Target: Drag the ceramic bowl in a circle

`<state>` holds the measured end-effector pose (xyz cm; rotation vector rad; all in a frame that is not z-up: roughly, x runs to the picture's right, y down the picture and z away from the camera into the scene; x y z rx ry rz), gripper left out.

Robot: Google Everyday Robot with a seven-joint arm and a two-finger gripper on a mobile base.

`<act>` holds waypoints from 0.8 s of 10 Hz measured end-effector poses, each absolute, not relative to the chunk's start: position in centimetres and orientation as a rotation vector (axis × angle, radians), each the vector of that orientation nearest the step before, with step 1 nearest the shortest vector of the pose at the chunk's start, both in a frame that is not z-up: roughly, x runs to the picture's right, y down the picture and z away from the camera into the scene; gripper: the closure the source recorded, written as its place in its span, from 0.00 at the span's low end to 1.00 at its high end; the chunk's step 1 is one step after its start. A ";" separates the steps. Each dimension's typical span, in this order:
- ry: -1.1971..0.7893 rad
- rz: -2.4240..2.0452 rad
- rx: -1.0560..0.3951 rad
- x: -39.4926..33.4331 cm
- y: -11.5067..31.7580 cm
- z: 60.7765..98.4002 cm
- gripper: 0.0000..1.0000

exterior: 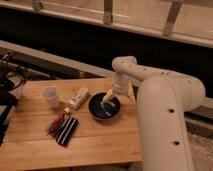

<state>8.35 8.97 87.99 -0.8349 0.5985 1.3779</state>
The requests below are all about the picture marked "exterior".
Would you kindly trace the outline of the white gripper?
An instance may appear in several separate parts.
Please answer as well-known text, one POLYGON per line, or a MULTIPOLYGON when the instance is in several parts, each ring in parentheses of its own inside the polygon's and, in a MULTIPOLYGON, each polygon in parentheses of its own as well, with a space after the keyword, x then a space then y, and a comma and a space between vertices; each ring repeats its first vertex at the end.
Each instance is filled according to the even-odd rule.
POLYGON ((129 88, 129 81, 130 79, 127 75, 116 73, 115 80, 113 83, 114 91, 112 89, 109 89, 107 93, 104 95, 102 102, 105 103, 110 99, 112 99, 115 96, 114 92, 117 94, 127 93, 127 97, 131 99, 131 97, 133 96, 133 91, 131 87, 129 88))

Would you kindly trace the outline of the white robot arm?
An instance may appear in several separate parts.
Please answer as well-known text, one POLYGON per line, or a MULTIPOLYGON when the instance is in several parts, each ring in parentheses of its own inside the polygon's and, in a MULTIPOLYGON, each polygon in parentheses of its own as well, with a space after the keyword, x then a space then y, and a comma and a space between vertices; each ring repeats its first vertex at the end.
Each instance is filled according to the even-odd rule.
POLYGON ((114 58, 112 68, 115 94, 127 93, 132 78, 140 82, 137 114, 143 171, 195 171, 184 113, 204 101, 202 81, 139 65, 133 56, 114 58))

